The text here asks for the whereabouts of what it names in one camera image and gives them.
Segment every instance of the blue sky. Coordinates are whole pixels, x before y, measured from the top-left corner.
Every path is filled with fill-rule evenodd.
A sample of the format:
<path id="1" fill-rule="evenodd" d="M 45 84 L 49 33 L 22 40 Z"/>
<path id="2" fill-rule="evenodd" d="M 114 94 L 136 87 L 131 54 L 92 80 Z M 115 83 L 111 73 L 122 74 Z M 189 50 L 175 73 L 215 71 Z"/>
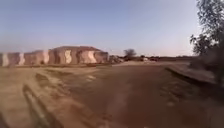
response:
<path id="1" fill-rule="evenodd" d="M 63 45 L 111 54 L 192 55 L 196 0 L 0 0 L 0 51 Z"/>

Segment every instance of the ruined building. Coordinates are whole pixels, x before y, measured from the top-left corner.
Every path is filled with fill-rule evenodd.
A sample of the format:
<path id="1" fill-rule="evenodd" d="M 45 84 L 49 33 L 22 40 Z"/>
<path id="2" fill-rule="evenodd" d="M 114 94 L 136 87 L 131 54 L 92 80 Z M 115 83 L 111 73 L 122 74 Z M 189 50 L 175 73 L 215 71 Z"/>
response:
<path id="1" fill-rule="evenodd" d="M 86 46 L 63 46 L 28 53 L 0 53 L 0 66 L 107 63 L 108 53 Z"/>

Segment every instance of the tree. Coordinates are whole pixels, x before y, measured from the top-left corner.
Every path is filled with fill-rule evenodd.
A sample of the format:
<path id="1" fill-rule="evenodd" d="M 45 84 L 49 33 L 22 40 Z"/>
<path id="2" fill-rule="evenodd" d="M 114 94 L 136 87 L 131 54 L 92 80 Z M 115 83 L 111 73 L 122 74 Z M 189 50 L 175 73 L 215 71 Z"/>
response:
<path id="1" fill-rule="evenodd" d="M 224 76 L 224 2 L 223 0 L 198 0 L 198 17 L 202 26 L 202 34 L 195 38 L 194 52 L 203 54 L 208 49 L 215 48 L 213 73 L 218 85 L 222 85 Z"/>
<path id="2" fill-rule="evenodd" d="M 136 55 L 136 52 L 134 49 L 127 49 L 124 50 L 124 54 L 125 54 L 125 60 L 132 60 Z"/>
<path id="3" fill-rule="evenodd" d="M 194 45 L 193 52 L 196 55 L 202 56 L 212 47 L 211 40 L 204 34 L 200 34 L 199 37 L 191 36 L 190 43 Z"/>

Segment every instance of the dirt ground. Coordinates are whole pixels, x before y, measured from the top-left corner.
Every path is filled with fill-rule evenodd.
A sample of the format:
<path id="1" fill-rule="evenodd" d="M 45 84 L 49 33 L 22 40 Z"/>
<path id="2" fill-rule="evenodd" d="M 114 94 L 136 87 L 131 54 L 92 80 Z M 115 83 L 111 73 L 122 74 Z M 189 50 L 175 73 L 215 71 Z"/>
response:
<path id="1" fill-rule="evenodd" d="M 223 103 L 205 93 L 203 87 L 176 77 L 166 66 L 153 63 L 0 69 L 0 126 L 33 126 L 30 123 L 33 116 L 27 111 L 30 105 L 21 93 L 24 83 L 28 83 L 37 99 L 45 103 L 43 110 L 51 114 L 43 123 L 44 128 L 72 125 L 80 128 L 223 128 L 220 114 L 224 113 Z M 51 100 L 46 100 L 49 93 L 42 93 L 41 89 L 50 90 Z"/>

